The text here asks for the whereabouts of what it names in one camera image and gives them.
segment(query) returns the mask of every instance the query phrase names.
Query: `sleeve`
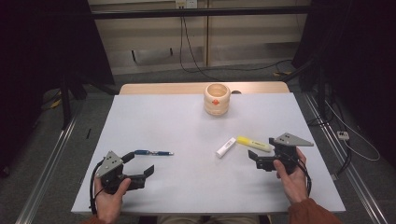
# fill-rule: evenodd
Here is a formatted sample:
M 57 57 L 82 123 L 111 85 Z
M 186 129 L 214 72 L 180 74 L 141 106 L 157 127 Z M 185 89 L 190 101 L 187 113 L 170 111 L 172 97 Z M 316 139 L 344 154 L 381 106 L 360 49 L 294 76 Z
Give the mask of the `sleeve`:
M 307 199 L 289 207 L 289 224 L 341 224 L 342 222 L 331 212 Z
M 104 221 L 99 220 L 97 216 L 91 216 L 90 219 L 82 221 L 80 224 L 106 224 Z

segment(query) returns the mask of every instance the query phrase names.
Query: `power strip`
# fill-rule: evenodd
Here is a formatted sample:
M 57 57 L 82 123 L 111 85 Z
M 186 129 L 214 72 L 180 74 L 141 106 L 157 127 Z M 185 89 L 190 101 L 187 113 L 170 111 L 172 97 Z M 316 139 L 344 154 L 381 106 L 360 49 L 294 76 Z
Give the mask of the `power strip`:
M 337 132 L 337 137 L 339 140 L 349 140 L 349 134 L 347 132 Z

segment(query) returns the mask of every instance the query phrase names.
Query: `white table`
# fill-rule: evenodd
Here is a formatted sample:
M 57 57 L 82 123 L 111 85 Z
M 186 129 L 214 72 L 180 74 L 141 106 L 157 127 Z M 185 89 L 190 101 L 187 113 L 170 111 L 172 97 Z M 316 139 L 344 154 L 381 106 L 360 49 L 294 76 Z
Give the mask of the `white table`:
M 120 157 L 137 149 L 175 152 L 172 157 L 135 156 L 127 175 L 155 165 L 144 189 L 128 191 L 122 212 L 144 215 L 273 214 L 289 202 L 275 172 L 256 169 L 248 149 L 235 145 L 222 159 L 215 152 L 231 137 L 268 142 L 288 132 L 315 142 L 292 93 L 233 94 L 222 117 L 208 115 L 202 94 L 119 95 L 107 117 L 72 212 L 89 214 L 89 182 L 94 165 L 109 150 Z M 313 179 L 311 197 L 333 212 L 345 207 L 316 145 L 300 147 Z

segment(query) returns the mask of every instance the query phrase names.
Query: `highlighter cap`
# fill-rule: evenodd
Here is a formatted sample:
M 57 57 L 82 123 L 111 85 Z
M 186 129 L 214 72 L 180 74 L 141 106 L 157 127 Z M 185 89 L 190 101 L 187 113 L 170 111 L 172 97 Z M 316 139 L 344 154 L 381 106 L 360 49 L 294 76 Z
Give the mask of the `highlighter cap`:
M 236 138 L 236 142 L 239 143 L 239 144 L 242 144 L 242 145 L 248 145 L 249 142 L 251 142 L 251 140 L 246 138 L 246 137 L 244 137 L 244 136 L 238 136 Z

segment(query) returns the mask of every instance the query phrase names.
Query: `gray carpet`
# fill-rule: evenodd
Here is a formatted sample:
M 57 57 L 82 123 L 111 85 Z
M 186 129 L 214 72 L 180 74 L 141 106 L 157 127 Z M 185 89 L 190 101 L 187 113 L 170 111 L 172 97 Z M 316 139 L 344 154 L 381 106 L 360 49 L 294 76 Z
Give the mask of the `gray carpet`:
M 236 65 L 228 68 L 252 69 L 263 67 L 262 64 Z M 278 65 L 279 71 L 291 71 L 290 63 Z M 272 66 L 264 70 L 212 70 L 204 71 L 206 76 L 224 81 L 274 81 L 278 77 L 272 75 L 277 69 Z M 120 89 L 124 83 L 150 83 L 150 82 L 193 82 L 214 81 L 200 73 L 186 73 L 182 70 L 164 71 L 146 74 L 134 74 L 129 76 L 115 76 L 117 85 L 112 87 Z M 294 92 L 297 102 L 302 109 L 305 119 L 314 118 L 309 109 L 304 94 L 301 93 L 298 78 L 288 83 Z M 113 97 L 109 96 L 92 86 L 85 87 L 88 98 L 83 102 L 83 107 L 78 115 L 76 126 L 65 146 L 64 153 L 55 173 L 49 182 L 49 187 L 44 198 L 35 212 L 33 223 L 79 223 L 84 216 L 70 212 L 79 190 L 79 182 L 85 175 L 91 161 L 92 153 L 98 142 L 100 133 L 106 122 L 106 115 L 111 107 Z M 71 100 L 72 108 L 76 108 L 76 100 Z M 357 128 L 353 116 L 347 112 L 347 106 L 342 105 L 346 122 L 353 128 Z M 39 178 L 44 165 L 53 150 L 62 128 L 62 107 L 43 112 L 38 120 L 38 125 L 32 133 L 29 141 L 25 144 L 18 158 L 12 163 L 11 175 L 0 180 L 0 223 L 15 223 L 27 197 Z M 338 129 L 336 120 L 331 125 Z M 320 153 L 326 162 L 331 174 L 340 168 L 340 162 L 336 159 L 329 143 L 319 126 L 310 127 Z M 354 133 L 351 135 L 351 144 L 361 153 L 373 157 L 375 154 L 371 148 L 360 140 Z M 396 171 L 385 160 L 366 161 L 356 155 L 352 160 L 353 165 L 359 171 L 361 178 L 373 193 L 378 204 L 389 223 L 396 223 L 394 208 L 396 207 Z M 353 189 L 345 174 L 336 180 L 342 200 L 346 206 L 346 212 L 336 214 L 344 223 L 373 223 L 361 199 Z M 136 223 L 138 217 L 121 217 L 119 223 Z M 287 223 L 286 215 L 273 215 L 275 224 Z

